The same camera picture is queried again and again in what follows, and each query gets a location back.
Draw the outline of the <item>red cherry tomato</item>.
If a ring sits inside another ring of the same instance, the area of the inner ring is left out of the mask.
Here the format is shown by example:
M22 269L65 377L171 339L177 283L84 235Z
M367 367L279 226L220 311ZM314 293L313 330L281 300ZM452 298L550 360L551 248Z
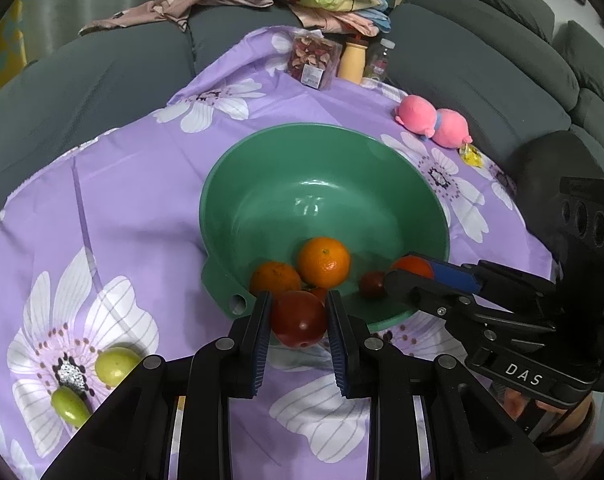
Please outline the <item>red cherry tomato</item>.
M275 299L270 312L270 328L281 344L289 348L311 347L325 336L325 306L311 292L290 290Z
M391 271L403 270L412 274L433 280L434 271L431 263L416 255L408 255L397 259L390 266Z

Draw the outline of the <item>red tomato in bowl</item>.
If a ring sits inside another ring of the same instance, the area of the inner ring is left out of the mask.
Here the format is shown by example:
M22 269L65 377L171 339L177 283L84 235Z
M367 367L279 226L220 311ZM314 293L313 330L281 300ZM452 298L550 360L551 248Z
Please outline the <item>red tomato in bowl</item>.
M359 295L368 302L381 301L387 296L384 288L385 273L370 271L365 273L358 282Z

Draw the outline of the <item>smaller orange tangerine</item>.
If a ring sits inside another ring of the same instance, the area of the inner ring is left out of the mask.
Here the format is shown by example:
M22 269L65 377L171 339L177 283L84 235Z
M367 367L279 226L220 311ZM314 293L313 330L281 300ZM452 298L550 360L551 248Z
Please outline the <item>smaller orange tangerine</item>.
M270 292L278 297L291 290L300 290L302 286L300 274L293 266L280 261L266 261L252 273L249 290L255 297L261 292Z

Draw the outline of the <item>large orange tangerine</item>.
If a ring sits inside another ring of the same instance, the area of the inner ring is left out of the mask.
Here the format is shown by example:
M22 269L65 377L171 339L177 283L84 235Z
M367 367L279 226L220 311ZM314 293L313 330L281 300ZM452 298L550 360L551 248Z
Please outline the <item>large orange tangerine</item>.
M351 261L349 250L339 240L315 237L300 249L296 267L306 284L331 289L347 280Z

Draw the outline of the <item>large green fruit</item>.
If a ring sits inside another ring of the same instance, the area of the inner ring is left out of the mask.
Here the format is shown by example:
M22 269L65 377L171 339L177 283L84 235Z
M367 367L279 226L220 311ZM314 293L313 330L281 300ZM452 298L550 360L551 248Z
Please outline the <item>large green fruit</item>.
M116 388L139 362L140 356L133 350L112 347L99 354L94 369L104 385Z

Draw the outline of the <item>yellow candy wrapper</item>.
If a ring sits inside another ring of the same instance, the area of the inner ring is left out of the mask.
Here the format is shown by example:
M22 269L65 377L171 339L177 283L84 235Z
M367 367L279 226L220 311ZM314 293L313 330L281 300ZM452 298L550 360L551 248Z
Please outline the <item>yellow candy wrapper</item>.
M474 168L483 168L483 155L473 144L463 144L458 154L465 164Z

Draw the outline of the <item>small green fruit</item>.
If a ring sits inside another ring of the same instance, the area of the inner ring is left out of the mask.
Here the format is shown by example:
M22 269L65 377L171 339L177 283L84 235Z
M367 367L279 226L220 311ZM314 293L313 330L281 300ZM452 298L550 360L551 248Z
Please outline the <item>small green fruit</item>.
M59 417L74 428L81 428L90 417L87 404L69 387L55 390L50 403Z

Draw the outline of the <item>pink plush toy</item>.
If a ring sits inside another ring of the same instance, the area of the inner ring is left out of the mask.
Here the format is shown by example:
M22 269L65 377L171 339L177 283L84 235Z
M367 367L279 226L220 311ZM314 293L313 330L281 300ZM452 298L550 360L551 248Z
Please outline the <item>pink plush toy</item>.
M435 108L416 94L402 99L394 119L409 132L425 136L442 148L463 148L473 142L466 118L449 108Z

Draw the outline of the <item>green plastic bowl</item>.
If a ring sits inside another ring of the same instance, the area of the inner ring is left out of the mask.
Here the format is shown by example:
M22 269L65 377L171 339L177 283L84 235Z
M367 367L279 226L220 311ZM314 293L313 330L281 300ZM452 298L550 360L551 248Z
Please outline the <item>green plastic bowl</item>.
M338 290L345 310L372 332L415 311L390 298L364 300L361 275L408 252L449 256L443 207L422 174L381 141L331 125L281 125L229 148L204 182L199 224L202 284L232 320L253 308L253 271L266 261L295 264L315 237L334 238L351 254Z

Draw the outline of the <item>clear glass jar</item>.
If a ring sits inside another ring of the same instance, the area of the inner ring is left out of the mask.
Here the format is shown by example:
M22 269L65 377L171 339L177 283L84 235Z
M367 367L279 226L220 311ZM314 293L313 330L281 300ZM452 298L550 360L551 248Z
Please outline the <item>clear glass jar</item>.
M395 48L395 42L383 38L370 52L367 65L364 70L364 77L377 81L384 81L387 78L387 66L389 66L389 56Z

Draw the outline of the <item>beige plastic bottle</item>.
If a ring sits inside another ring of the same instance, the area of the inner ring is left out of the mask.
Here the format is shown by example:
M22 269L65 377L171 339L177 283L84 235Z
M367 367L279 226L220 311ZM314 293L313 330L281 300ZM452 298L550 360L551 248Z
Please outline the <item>beige plastic bottle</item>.
M338 77L353 84L360 84L367 61L368 41L359 35L345 41L338 69Z

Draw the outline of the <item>grey sofa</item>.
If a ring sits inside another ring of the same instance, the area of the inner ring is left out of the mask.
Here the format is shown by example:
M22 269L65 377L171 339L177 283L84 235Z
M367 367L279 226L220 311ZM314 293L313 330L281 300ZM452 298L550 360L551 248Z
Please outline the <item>grey sofa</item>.
M93 32L22 72L0 92L0 208L57 156L163 107L253 30L287 32L285 9L201 11L186 29L157 22ZM538 84L472 32L412 4L399 12L394 86L457 108L503 168L525 141L566 117Z

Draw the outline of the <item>dried fruit snack bag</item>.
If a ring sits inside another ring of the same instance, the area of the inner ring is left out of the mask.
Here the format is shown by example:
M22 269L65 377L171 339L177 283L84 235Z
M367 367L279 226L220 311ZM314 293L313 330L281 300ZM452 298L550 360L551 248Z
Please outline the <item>dried fruit snack bag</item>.
M341 53L341 44L330 39L309 32L295 35L287 72L305 87L327 88L337 71Z

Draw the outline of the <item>yellow patterned curtain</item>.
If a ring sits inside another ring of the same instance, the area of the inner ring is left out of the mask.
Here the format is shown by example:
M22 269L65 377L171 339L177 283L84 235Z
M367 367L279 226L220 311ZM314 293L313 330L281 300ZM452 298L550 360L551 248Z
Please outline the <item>yellow patterned curtain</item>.
M28 64L22 18L23 1L14 0L0 20L0 89Z

